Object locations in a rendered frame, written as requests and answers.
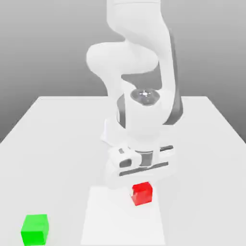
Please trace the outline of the small red cube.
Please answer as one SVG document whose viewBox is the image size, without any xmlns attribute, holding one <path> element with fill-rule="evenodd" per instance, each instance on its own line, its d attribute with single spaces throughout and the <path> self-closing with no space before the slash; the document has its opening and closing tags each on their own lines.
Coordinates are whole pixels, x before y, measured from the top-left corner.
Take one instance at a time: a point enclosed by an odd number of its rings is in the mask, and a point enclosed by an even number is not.
<svg viewBox="0 0 246 246">
<path fill-rule="evenodd" d="M 132 191 L 131 198 L 136 206 L 152 202 L 153 188 L 149 182 L 133 185 Z"/>
</svg>

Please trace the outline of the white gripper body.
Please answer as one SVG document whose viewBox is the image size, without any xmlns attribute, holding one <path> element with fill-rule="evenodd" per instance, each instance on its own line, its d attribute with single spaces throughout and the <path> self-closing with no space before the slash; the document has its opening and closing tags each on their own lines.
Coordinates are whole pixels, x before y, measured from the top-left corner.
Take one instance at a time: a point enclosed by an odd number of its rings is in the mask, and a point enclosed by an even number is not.
<svg viewBox="0 0 246 246">
<path fill-rule="evenodd" d="M 153 165 L 150 168 L 138 168 L 137 171 L 125 174 L 126 171 L 119 171 L 109 160 L 106 163 L 104 182 L 110 189 L 118 189 L 127 187 L 132 188 L 133 185 L 149 182 L 154 185 L 159 180 L 173 174 L 173 161 L 163 162 Z"/>
</svg>

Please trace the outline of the small green cube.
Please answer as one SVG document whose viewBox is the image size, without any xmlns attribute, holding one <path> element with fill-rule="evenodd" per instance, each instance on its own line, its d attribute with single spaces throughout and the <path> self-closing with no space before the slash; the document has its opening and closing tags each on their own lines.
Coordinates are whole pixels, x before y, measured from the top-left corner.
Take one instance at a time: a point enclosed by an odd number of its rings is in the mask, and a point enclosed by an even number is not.
<svg viewBox="0 0 246 246">
<path fill-rule="evenodd" d="M 26 215 L 21 228 L 24 246 L 45 245 L 49 234 L 47 214 Z"/>
</svg>

